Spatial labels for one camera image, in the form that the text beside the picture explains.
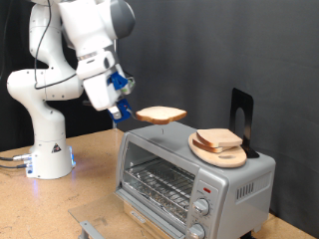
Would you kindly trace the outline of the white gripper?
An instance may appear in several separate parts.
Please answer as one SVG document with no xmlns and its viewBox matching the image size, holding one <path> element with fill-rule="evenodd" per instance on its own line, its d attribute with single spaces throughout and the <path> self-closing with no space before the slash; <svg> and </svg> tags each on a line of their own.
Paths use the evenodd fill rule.
<svg viewBox="0 0 319 239">
<path fill-rule="evenodd" d="M 112 119 L 119 120 L 122 113 L 115 104 L 121 92 L 115 89 L 113 83 L 108 83 L 111 74 L 116 71 L 115 64 L 113 53 L 106 51 L 80 61 L 76 73 L 83 81 L 93 107 L 97 111 L 109 109 Z"/>
</svg>

